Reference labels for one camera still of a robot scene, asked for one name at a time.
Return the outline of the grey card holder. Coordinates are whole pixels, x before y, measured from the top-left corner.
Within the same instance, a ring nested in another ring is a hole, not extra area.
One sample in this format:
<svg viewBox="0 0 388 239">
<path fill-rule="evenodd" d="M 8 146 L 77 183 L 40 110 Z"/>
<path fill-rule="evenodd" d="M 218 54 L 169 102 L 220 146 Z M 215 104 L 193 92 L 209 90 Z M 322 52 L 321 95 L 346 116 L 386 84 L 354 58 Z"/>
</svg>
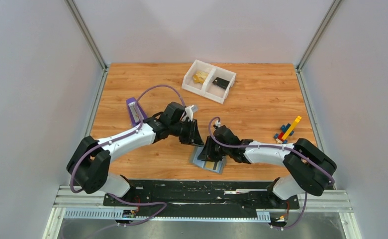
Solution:
<svg viewBox="0 0 388 239">
<path fill-rule="evenodd" d="M 201 151 L 203 150 L 203 147 L 195 147 L 191 156 L 190 156 L 190 164 L 201 168 L 203 170 L 216 173 L 216 174 L 222 174 L 223 169 L 226 166 L 226 156 L 224 156 L 220 161 L 212 162 L 212 161 L 202 161 L 199 159 L 199 155 Z"/>
</svg>

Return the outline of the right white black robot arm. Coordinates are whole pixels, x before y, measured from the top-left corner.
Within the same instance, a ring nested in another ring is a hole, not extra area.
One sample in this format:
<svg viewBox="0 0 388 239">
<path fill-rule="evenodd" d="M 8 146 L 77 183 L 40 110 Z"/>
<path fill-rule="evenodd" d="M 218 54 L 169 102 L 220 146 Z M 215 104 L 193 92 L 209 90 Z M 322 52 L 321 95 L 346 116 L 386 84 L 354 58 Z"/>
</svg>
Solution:
<svg viewBox="0 0 388 239">
<path fill-rule="evenodd" d="M 279 208 L 287 199 L 308 193 L 321 196 L 333 184 L 336 163 L 305 138 L 295 143 L 268 144 L 252 139 L 239 139 L 225 125 L 216 127 L 207 137 L 198 156 L 201 161 L 218 162 L 230 157 L 237 163 L 283 166 L 289 172 L 276 178 L 268 188 L 267 201 Z"/>
</svg>

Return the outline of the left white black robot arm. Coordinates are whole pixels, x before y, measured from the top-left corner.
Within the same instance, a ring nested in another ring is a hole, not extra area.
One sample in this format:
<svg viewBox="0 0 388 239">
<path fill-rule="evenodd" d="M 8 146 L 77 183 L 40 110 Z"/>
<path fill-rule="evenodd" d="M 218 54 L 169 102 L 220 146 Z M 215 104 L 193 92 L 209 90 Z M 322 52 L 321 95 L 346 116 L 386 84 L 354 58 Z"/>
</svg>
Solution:
<svg viewBox="0 0 388 239">
<path fill-rule="evenodd" d="M 142 119 L 127 131 L 101 139 L 86 136 L 66 167 L 71 175 L 72 192 L 79 193 L 75 189 L 78 185 L 87 194 L 101 191 L 115 195 L 124 206 L 131 205 L 135 201 L 134 190 L 125 177 L 109 172 L 110 165 L 117 158 L 170 135 L 177 137 L 181 144 L 203 146 L 197 120 L 194 119 L 197 110 L 196 105 L 182 106 L 171 102 L 164 111 Z"/>
</svg>

